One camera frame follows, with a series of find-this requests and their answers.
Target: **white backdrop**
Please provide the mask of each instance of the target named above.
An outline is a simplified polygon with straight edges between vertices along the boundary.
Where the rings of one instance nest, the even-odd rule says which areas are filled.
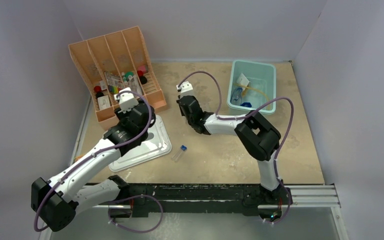
[[[88,99],[62,0],[0,0],[0,240],[37,239],[31,184],[69,164]]]
[[[350,239],[384,239],[384,1],[329,0],[294,70]]]
[[[294,59],[326,0],[64,0],[83,39],[138,25],[153,60]]]

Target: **white tray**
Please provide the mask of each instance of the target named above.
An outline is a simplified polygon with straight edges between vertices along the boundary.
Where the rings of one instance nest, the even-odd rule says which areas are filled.
[[[155,124],[148,129],[148,138],[130,150],[117,161],[109,164],[109,169],[119,172],[131,168],[146,161],[164,156],[172,150],[172,143],[164,127],[163,120],[159,115],[155,116]]]

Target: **light blue container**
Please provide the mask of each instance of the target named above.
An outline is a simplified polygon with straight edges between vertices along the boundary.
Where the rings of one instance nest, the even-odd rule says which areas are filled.
[[[258,89],[265,93],[269,100],[276,98],[276,67],[271,64],[235,60],[232,65],[230,74],[229,91],[227,95],[227,105],[229,106],[230,115],[247,114],[251,110],[255,110],[259,106],[267,102],[266,97],[260,92],[247,89],[245,96],[241,102],[251,103],[251,107],[240,106],[231,102],[232,93],[238,86],[234,85],[238,77],[243,74],[249,80],[248,87]],[[276,102],[266,106],[259,112],[262,114],[273,114],[276,111]]]

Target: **table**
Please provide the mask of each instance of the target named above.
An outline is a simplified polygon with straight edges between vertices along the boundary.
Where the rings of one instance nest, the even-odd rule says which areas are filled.
[[[277,96],[289,97],[295,107],[292,128],[278,156],[279,174],[286,184],[323,184],[322,170],[291,63],[274,65],[277,71]],[[178,92],[175,86],[191,72],[207,71],[220,84],[223,94],[220,114],[227,115],[229,108],[226,97],[232,63],[157,62],[152,67],[168,105],[167,110],[157,114],[162,117],[168,132],[173,147],[171,153],[119,172],[112,172],[106,167],[90,182],[99,183],[111,175],[120,175],[131,183],[259,183],[257,161],[247,153],[237,137],[196,133],[181,117],[176,104]],[[214,82],[204,74],[195,74],[189,81],[202,108],[215,111],[219,98]],[[266,118],[283,136],[289,114],[288,102],[281,100],[277,102],[276,112]],[[87,125],[82,133],[84,139],[79,146],[81,154],[93,148],[104,133],[93,113],[88,114],[85,123]],[[178,162],[174,162],[171,157],[181,145],[188,149]]]

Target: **red cap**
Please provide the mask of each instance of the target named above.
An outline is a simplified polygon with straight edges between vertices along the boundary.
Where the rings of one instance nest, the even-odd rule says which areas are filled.
[[[95,87],[93,88],[93,90],[95,91],[95,93],[102,92],[102,89],[101,89],[100,86],[95,86]]]

